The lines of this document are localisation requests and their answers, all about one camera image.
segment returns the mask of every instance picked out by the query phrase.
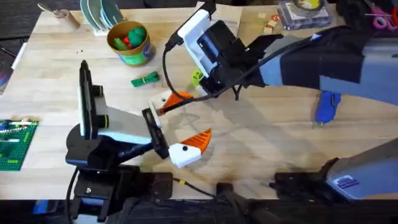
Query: label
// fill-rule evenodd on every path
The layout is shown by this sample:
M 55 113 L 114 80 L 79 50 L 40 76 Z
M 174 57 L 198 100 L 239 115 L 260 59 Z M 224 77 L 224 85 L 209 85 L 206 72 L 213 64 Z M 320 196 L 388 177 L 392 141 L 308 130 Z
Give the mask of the label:
M 120 59 L 128 65 L 141 65 L 147 62 L 153 56 L 153 48 L 150 42 L 142 48 L 142 52 L 135 55 L 119 55 Z
M 292 20 L 309 19 L 307 17 L 296 15 L 296 13 L 293 12 L 292 7 L 295 7 L 293 3 L 291 2 L 286 3 L 286 8 L 289 11 L 290 16 L 292 17 Z M 311 19 L 318 17 L 328 17 L 328 16 L 329 16 L 328 11 L 326 11 L 325 7 L 323 7 L 321 10 L 319 10 L 319 13 L 316 16 L 312 16 Z
M 352 187 L 359 184 L 359 182 L 350 175 L 344 175 L 342 177 L 339 177 L 335 179 L 333 183 L 336 184 L 341 189 L 347 189 L 348 187 Z

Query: green object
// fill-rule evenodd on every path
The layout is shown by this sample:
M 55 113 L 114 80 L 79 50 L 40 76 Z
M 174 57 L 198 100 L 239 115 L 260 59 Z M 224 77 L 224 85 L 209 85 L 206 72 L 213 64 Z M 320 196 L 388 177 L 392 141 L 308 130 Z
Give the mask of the green object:
M 19 139 L 19 142 L 0 142 L 0 170 L 20 170 L 26 152 L 39 123 L 33 121 L 26 127 L 9 124 L 7 130 L 0 130 L 0 140 Z
M 159 80 L 160 80 L 160 78 L 159 78 L 159 75 L 157 74 L 157 72 L 152 72 L 151 74 L 149 74 L 149 75 L 147 75 L 145 77 L 138 78 L 138 79 L 135 79 L 135 80 L 131 80 L 131 84 L 134 87 L 139 87 L 139 86 L 145 85 L 147 83 L 157 82 Z
M 130 50 L 129 47 L 125 43 L 123 43 L 123 41 L 120 38 L 114 39 L 114 46 L 118 50 Z
M 132 31 L 134 33 L 136 33 L 138 36 L 140 36 L 141 38 L 143 38 L 144 40 L 147 37 L 147 32 L 145 31 L 145 29 L 143 27 L 137 27 L 137 28 L 133 29 Z
M 140 35 L 137 35 L 134 30 L 129 31 L 129 40 L 131 47 L 139 47 L 142 43 L 144 43 L 144 38 L 142 38 Z
M 200 80 L 203 78 L 203 73 L 199 68 L 192 72 L 192 84 L 193 87 L 197 87 L 199 85 Z

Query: tape roll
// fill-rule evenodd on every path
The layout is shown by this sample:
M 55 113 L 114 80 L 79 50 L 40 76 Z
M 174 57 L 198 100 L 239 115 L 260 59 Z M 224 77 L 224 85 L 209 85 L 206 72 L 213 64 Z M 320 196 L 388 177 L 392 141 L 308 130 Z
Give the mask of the tape roll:
M 325 7 L 325 0 L 292 0 L 292 2 L 293 13 L 303 17 L 314 17 Z
M 373 25 L 377 29 L 384 29 L 387 26 L 387 21 L 383 17 L 375 17 L 373 20 Z

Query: cable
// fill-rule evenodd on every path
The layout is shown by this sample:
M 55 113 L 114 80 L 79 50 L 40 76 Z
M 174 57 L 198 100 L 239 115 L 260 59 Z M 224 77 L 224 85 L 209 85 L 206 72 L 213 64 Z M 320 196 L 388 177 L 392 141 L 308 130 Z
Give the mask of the cable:
M 279 49 L 279 50 L 276 50 L 274 53 L 270 54 L 270 56 L 268 56 L 268 57 L 266 57 L 266 58 L 263 58 L 263 59 L 262 59 L 259 63 L 257 63 L 255 66 L 251 67 L 249 70 L 247 70 L 245 73 L 243 73 L 240 77 L 236 78 L 236 79 L 235 79 L 233 82 L 231 82 L 231 84 L 229 84 L 228 86 L 222 88 L 221 90 L 217 91 L 216 93 L 210 93 L 210 94 L 208 94 L 208 95 L 206 95 L 206 96 L 202 96 L 202 97 L 199 97 L 199 98 L 186 98 L 186 97 L 183 97 L 182 95 L 180 95 L 180 94 L 175 90 L 175 88 L 173 87 L 173 85 L 172 85 L 171 82 L 170 82 L 169 75 L 167 74 L 167 69 L 166 69 L 166 55 L 167 55 L 167 52 L 169 52 L 170 50 L 172 50 L 173 47 L 174 47 L 174 45 L 175 45 L 175 44 L 172 43 L 172 42 L 173 42 L 172 39 L 170 39 L 170 40 L 166 43 L 165 49 L 164 49 L 164 51 L 163 51 L 163 56 L 162 56 L 162 67 L 163 67 L 164 77 L 165 77 L 165 79 L 166 79 L 167 86 L 170 88 L 170 90 L 172 91 L 172 93 L 173 93 L 174 95 L 176 95 L 177 97 L 179 97 L 181 100 L 186 101 L 187 103 L 190 103 L 190 102 L 198 102 L 198 101 L 203 101 L 203 100 L 209 100 L 209 99 L 211 99 L 211 98 L 217 97 L 218 95 L 220 95 L 220 94 L 222 94 L 223 92 L 225 92 L 226 90 L 228 90 L 228 89 L 234 87 L 235 85 L 238 85 L 238 83 L 239 83 L 242 79 L 244 79 L 244 78 L 246 78 L 247 76 L 249 76 L 250 74 L 252 74 L 252 72 L 254 72 L 255 70 L 257 70 L 259 67 L 261 67 L 261 66 L 264 65 L 266 62 L 268 62 L 268 61 L 270 61 L 271 59 L 273 59 L 274 57 L 278 56 L 279 54 L 281 54 L 281 53 L 283 53 L 283 52 L 286 52 L 286 51 L 288 51 L 288 50 L 295 50 L 295 49 L 299 49 L 299 48 L 301 48 L 301 47 L 306 46 L 306 45 L 309 43 L 308 40 L 310 40 L 310 38 L 311 38 L 311 37 L 307 37 L 307 38 L 305 38 L 305 39 L 303 39 L 303 40 L 294 42 L 293 44 L 289 44 L 289 45 L 287 45 L 287 46 L 285 46 L 285 47 L 282 47 L 282 48 Z
M 70 179 L 68 190 L 67 190 L 67 197 L 65 199 L 65 216 L 67 218 L 67 224 L 73 224 L 72 218 L 70 217 L 69 200 L 70 200 L 70 194 L 72 192 L 72 186 L 76 179 L 77 171 L 78 171 L 78 169 L 76 167 L 75 171 L 73 172 L 72 178 Z
M 192 188 L 193 190 L 196 190 L 197 192 L 199 192 L 199 193 L 201 193 L 201 194 L 204 194 L 204 195 L 207 195 L 207 196 L 209 196 L 209 197 L 211 197 L 211 198 L 213 198 L 213 199 L 216 199 L 216 198 L 217 198 L 217 196 L 215 196 L 215 195 L 213 195 L 213 194 L 211 194 L 211 193 L 205 192 L 204 190 L 201 190 L 201 189 L 195 187 L 194 185 L 188 183 L 188 182 L 185 181 L 185 180 L 178 179 L 178 178 L 173 178 L 173 180 L 176 181 L 176 182 L 178 182 L 178 183 L 180 183 L 180 184 L 187 185 L 188 187 Z

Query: sticker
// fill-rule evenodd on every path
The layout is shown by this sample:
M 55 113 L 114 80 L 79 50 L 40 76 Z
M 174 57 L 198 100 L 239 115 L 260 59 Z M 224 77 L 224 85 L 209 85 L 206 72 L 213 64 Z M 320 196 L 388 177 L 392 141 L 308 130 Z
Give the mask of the sticker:
M 128 65 L 142 65 L 147 62 L 154 54 L 154 49 L 150 42 L 142 48 L 142 52 L 135 55 L 119 55 L 120 59 Z
M 271 16 L 271 19 L 272 19 L 273 21 L 279 21 L 279 20 L 280 20 L 280 17 L 279 17 L 279 15 L 272 15 L 272 16 Z
M 356 179 L 352 178 L 352 176 L 350 175 L 344 175 L 342 177 L 339 177 L 335 179 L 333 183 L 336 184 L 341 189 L 346 189 L 348 187 L 352 187 L 354 185 L 359 184 L 359 182 Z
M 147 57 L 147 58 L 151 58 L 152 57 L 152 55 L 154 53 L 154 49 L 150 45 L 150 41 L 148 41 L 148 43 L 146 43 L 144 48 L 142 48 L 142 51 L 143 51 L 145 57 Z

